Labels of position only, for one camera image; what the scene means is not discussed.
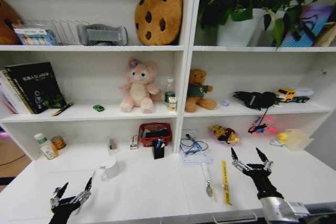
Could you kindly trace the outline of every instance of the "white mug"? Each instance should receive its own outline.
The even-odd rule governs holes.
[[[107,158],[102,165],[100,166],[101,169],[104,169],[102,174],[102,179],[109,179],[114,178],[119,173],[119,165],[117,159],[115,157]]]

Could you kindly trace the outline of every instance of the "white table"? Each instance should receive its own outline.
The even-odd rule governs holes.
[[[218,202],[208,198],[200,166],[183,166],[179,156],[172,154],[171,146],[166,147],[165,157],[157,160],[153,160],[151,148],[141,147],[137,151],[116,154],[121,168],[116,178],[102,182],[100,173],[96,172],[92,196],[68,223],[201,223],[213,221],[213,217],[223,221],[250,218],[253,214],[262,216],[252,180],[230,164],[230,148],[211,139],[207,141],[214,156],[209,171]],[[239,159],[244,163],[260,163],[255,146],[275,162],[270,180],[286,200],[300,201],[309,207],[336,205],[334,170],[307,152],[274,147],[264,138],[243,139],[242,145],[235,147]],[[36,187],[49,191],[48,181],[57,174],[57,180],[70,181],[69,193],[79,193],[82,188],[71,187],[71,180],[89,176],[99,167],[105,151],[104,146],[77,139],[69,142],[57,159],[47,161],[42,156],[32,162],[0,194],[0,223],[48,223],[51,217],[48,199],[52,191],[50,195],[43,194],[44,199],[39,200],[42,196],[34,193],[34,190],[38,191]],[[232,206],[223,203],[222,159],[227,162]],[[42,186],[41,181],[46,181],[46,185]],[[31,201],[27,200],[29,195],[33,196]],[[29,215],[40,217],[24,219]]]

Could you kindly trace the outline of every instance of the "yellow tape measure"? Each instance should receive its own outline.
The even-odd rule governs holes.
[[[223,179],[224,203],[232,206],[230,202],[230,192],[229,192],[229,182],[227,179],[226,162],[224,160],[222,160],[222,179]]]

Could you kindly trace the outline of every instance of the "can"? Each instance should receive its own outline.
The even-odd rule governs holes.
[[[51,142],[56,146],[58,150],[63,149],[67,144],[65,143],[63,137],[61,136],[54,136],[51,139]]]

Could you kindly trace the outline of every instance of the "gray plastic object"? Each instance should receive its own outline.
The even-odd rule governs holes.
[[[110,42],[115,46],[126,46],[127,30],[123,26],[112,27],[104,24],[76,25],[78,38],[85,46],[94,46],[101,42]]]

